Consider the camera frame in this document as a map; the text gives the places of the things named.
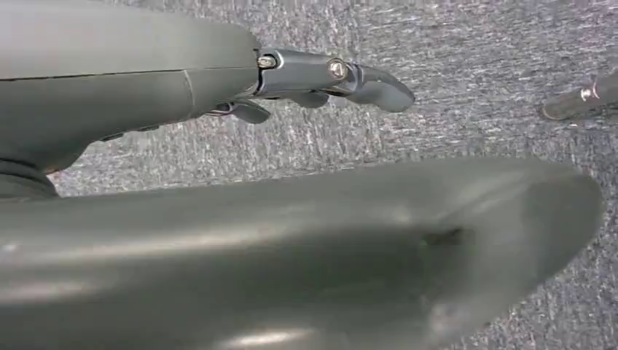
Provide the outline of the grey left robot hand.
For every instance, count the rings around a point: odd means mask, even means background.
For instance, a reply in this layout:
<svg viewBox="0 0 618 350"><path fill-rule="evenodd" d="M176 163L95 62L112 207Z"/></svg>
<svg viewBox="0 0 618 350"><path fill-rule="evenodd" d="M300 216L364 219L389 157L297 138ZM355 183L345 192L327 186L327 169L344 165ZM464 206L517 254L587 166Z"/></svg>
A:
<svg viewBox="0 0 618 350"><path fill-rule="evenodd" d="M535 159L396 163L60 197L95 141L260 99L403 112L392 75L246 29L94 1L1 3L3 349L431 349L598 232L598 183Z"/></svg>

